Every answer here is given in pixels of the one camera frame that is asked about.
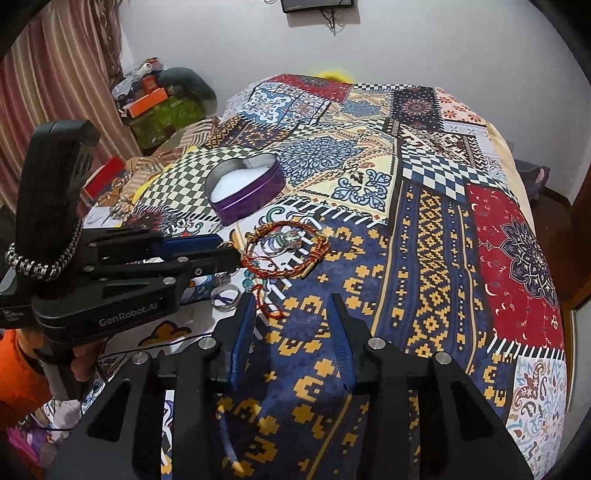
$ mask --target blue floral tile pattern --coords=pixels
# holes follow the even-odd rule
[[[362,151],[354,140],[338,141],[328,136],[308,138],[282,149],[279,161],[290,183],[299,185],[315,173],[341,168],[345,161]]]

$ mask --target bed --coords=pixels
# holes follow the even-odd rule
[[[217,163],[255,151],[277,155],[287,185],[260,211],[223,227],[205,198],[204,178]],[[355,477],[368,398],[347,395],[339,378],[324,311],[333,292],[374,335],[404,352],[452,354],[534,476],[549,470],[566,405],[560,308],[524,187],[493,125],[439,88],[283,74],[234,96],[220,121],[192,126],[175,152],[170,162],[135,165],[91,210],[87,226],[216,232],[243,247],[257,225],[296,219],[331,241],[307,278],[262,282],[267,301],[285,317],[259,316],[248,387],[219,399],[225,478]],[[277,261],[301,262],[305,247]],[[209,295],[211,280],[194,279],[177,314],[109,338],[102,372],[111,377],[138,350],[169,355],[211,332],[227,315],[208,301],[195,303]],[[240,270],[232,283],[248,291],[260,281]],[[103,387],[97,374],[83,411]],[[410,402],[418,478],[412,393]],[[173,410],[170,393],[163,479],[171,478],[174,461]]]

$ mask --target checkered pattern fabric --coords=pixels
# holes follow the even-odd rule
[[[402,145],[400,150],[403,162],[402,176],[420,182],[458,202],[466,203],[466,182],[501,190],[509,198],[517,201],[513,192],[502,182],[472,167],[411,145]]]
[[[294,131],[292,133],[290,133],[290,136],[287,137],[287,139],[285,139],[285,141],[291,141],[295,138],[301,138],[301,137],[307,137],[308,135],[313,134],[316,131],[319,130],[326,130],[326,125],[324,124],[320,124],[320,125],[304,125],[304,124],[300,124],[298,125]]]
[[[245,147],[222,147],[187,153],[146,189],[140,204],[167,205],[179,212],[195,214],[199,219],[215,220],[217,216],[205,194],[205,178],[219,163],[245,158],[253,152]]]
[[[384,83],[355,83],[353,88],[357,90],[362,90],[364,92],[373,92],[373,93],[388,93],[388,92],[396,92],[399,90],[404,90],[406,88],[412,87],[414,85],[409,85],[407,83],[400,83],[400,84],[384,84]]]
[[[369,125],[371,128],[375,128],[376,130],[383,131],[384,125],[386,124],[386,118],[372,118],[371,120],[366,120],[366,125]]]

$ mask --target metal screw cap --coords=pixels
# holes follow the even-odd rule
[[[435,354],[435,360],[442,365],[449,365],[452,363],[452,356],[447,352],[437,352]]]
[[[203,350],[209,350],[216,346],[216,339],[214,337],[203,337],[197,344]]]
[[[370,348],[372,348],[374,350],[381,350],[382,348],[384,348],[386,346],[386,341],[380,337],[371,337],[368,340],[368,345]]]
[[[135,352],[131,356],[131,361],[136,365],[144,364],[148,361],[148,354],[146,352]]]

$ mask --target white wall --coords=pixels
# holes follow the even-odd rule
[[[264,0],[129,0],[121,22],[135,60],[195,70],[218,113],[249,83],[342,69],[357,82],[440,86],[493,122],[514,156],[552,169],[572,196],[591,138],[591,87],[527,0],[358,0],[336,36],[318,12]]]

